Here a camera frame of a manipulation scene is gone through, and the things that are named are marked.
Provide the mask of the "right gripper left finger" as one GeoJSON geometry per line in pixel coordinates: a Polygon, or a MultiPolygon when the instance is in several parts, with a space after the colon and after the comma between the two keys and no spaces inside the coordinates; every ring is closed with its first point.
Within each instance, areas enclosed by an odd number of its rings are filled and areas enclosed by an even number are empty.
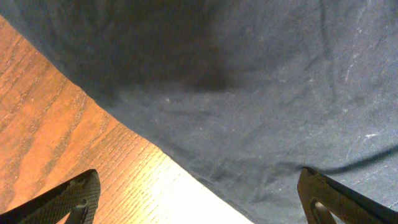
{"type": "Polygon", "coordinates": [[[101,195],[100,178],[89,169],[32,200],[1,214],[1,223],[92,224],[101,195]]]}

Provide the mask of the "navy blue shorts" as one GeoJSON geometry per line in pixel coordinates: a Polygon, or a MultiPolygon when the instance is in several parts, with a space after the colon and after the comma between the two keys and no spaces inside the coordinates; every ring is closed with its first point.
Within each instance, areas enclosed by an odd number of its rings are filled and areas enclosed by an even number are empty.
{"type": "Polygon", "coordinates": [[[302,167],[397,209],[397,1],[19,1],[1,15],[255,223],[302,167]]]}

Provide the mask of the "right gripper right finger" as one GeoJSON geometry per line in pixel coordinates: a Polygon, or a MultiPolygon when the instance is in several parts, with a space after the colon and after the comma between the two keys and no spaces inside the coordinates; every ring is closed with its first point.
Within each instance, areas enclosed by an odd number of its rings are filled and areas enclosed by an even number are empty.
{"type": "Polygon", "coordinates": [[[339,182],[304,167],[297,184],[298,195],[309,223],[397,223],[397,212],[339,182]]]}

